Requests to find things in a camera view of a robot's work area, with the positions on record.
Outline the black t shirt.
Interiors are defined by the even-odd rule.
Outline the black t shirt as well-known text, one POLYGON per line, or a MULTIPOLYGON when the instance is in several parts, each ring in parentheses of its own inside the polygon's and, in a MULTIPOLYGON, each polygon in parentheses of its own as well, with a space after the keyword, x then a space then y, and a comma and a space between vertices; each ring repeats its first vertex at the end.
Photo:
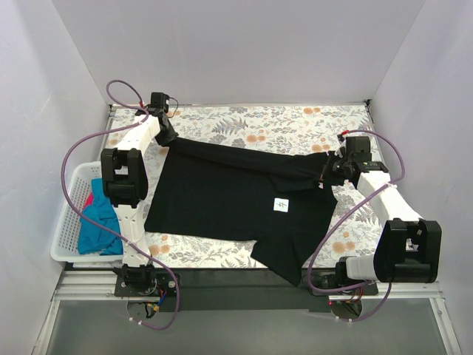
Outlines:
POLYGON ((298 285, 336 209, 332 187, 320 181, 327 159, 178 138, 169 144, 144 228, 253 241, 252 258, 298 285))

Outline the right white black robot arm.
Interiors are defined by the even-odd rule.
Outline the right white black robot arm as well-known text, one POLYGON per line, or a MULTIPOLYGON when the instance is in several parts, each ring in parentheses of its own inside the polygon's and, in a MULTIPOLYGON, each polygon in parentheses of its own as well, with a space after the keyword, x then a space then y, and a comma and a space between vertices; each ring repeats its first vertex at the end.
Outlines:
POLYGON ((362 281, 433 283, 438 276, 442 229, 421 217, 397 190, 388 168, 372 158, 370 138, 338 135, 341 145, 329 154, 324 179, 350 182, 375 212, 382 231, 369 255, 342 257, 335 266, 335 287, 353 293, 362 281))

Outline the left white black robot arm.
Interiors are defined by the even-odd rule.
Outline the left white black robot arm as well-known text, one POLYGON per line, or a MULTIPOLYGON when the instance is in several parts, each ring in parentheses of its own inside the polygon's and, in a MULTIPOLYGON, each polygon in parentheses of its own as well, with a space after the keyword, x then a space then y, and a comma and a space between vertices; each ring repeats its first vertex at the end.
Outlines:
POLYGON ((157 138, 168 143, 177 137, 167 118, 170 100, 163 92, 153 92, 150 104, 145 107, 149 112, 146 121, 142 123, 137 115, 137 126, 114 147, 101 153, 103 193, 114 208, 123 237, 123 284, 143 296, 157 288, 157 278, 152 273, 154 266, 147 257, 143 221, 143 202, 149 190, 144 155, 157 138))

